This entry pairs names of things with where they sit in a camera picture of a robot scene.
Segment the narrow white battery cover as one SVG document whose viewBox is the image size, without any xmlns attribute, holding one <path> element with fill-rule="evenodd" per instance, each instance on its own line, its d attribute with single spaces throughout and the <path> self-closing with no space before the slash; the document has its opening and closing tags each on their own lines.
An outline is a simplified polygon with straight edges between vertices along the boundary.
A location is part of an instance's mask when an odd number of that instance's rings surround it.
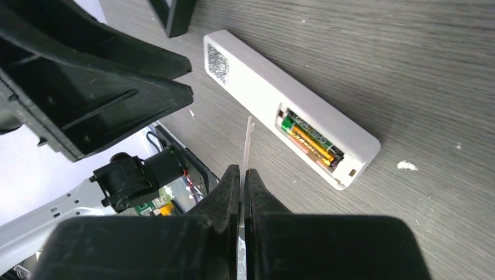
<svg viewBox="0 0 495 280">
<path fill-rule="evenodd" d="M 250 135 L 255 128 L 252 116 L 249 116 L 247 121 L 243 161 L 240 166 L 238 279 L 247 279 L 246 243 L 243 236 L 245 233 L 245 182 L 246 172 L 249 169 Z"/>
</svg>

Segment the green yellow battery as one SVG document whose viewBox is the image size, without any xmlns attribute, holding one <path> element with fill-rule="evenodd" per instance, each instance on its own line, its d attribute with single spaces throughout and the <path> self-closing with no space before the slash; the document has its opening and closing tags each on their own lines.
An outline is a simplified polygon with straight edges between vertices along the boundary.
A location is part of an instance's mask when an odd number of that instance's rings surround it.
<svg viewBox="0 0 495 280">
<path fill-rule="evenodd" d="M 318 132 L 314 127 L 309 125 L 305 120 L 303 120 L 299 115 L 295 114 L 290 109 L 286 110 L 287 116 L 291 117 L 296 124 L 298 124 L 303 131 L 307 132 L 316 142 L 324 148 L 327 152 L 342 158 L 344 153 L 338 149 L 333 143 L 331 143 L 327 138 L 325 138 L 320 132 Z"/>
</svg>

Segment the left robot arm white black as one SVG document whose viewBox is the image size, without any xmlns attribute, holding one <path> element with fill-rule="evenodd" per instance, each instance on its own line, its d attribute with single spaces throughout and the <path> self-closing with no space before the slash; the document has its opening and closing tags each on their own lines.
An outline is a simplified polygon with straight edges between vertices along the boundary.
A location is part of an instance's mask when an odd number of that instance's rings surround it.
<svg viewBox="0 0 495 280">
<path fill-rule="evenodd" d="M 77 162 L 193 102 L 189 59 L 99 23 L 72 1 L 1 2 L 1 134 L 29 127 Z M 1 226 L 1 269 L 38 252 L 62 221 L 115 215 L 183 174 L 169 150 L 125 152 L 78 186 Z"/>
</svg>

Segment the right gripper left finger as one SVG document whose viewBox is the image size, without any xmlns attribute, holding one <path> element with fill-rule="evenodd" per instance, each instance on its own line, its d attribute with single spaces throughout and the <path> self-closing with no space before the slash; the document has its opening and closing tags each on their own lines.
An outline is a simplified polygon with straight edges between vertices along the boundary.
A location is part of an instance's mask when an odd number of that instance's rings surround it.
<svg viewBox="0 0 495 280">
<path fill-rule="evenodd" d="M 179 216 L 81 216 L 61 222 L 33 279 L 236 279 L 240 168 Z"/>
</svg>

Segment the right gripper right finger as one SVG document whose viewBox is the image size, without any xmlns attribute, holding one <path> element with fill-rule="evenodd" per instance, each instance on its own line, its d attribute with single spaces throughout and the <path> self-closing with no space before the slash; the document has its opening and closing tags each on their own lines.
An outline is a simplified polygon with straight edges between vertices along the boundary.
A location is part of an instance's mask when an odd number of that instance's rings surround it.
<svg viewBox="0 0 495 280">
<path fill-rule="evenodd" d="M 430 279 L 417 240 L 401 219 L 291 212 L 246 172 L 248 279 Z"/>
</svg>

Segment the gold green AAA battery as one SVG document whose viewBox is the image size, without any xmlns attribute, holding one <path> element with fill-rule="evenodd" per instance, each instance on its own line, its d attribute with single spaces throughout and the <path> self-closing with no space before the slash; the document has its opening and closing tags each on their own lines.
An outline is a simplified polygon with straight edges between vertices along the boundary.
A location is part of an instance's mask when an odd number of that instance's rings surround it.
<svg viewBox="0 0 495 280">
<path fill-rule="evenodd" d="M 317 162 L 321 162 L 328 168 L 334 167 L 337 163 L 337 158 L 325 151 L 317 145 L 317 143 L 299 126 L 295 121 L 287 116 L 281 122 L 281 128 L 301 147 L 303 147 L 308 155 L 312 155 Z"/>
</svg>

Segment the long white remote control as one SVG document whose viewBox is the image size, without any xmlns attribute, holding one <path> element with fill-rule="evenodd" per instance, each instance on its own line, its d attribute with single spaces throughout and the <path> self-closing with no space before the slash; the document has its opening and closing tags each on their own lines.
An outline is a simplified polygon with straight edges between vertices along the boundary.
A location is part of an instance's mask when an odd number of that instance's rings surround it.
<svg viewBox="0 0 495 280">
<path fill-rule="evenodd" d="M 349 187 L 380 151 L 376 137 L 230 32 L 209 33 L 203 44 L 206 73 L 333 188 Z M 334 167 L 317 162 L 281 128 L 287 109 L 344 153 L 334 155 Z"/>
</svg>

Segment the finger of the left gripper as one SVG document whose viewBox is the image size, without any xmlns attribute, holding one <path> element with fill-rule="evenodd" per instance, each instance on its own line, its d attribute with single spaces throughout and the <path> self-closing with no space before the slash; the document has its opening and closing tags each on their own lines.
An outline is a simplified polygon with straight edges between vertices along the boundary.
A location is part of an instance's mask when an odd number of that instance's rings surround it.
<svg viewBox="0 0 495 280">
<path fill-rule="evenodd" d="M 73 162 L 193 102 L 191 87 L 166 78 L 45 58 L 1 66 L 1 85 L 2 98 L 40 143 Z"/>
<path fill-rule="evenodd" d="M 65 46 L 147 75 L 174 80 L 191 72 L 187 57 L 98 22 L 74 1 L 1 1 L 35 29 Z"/>
</svg>

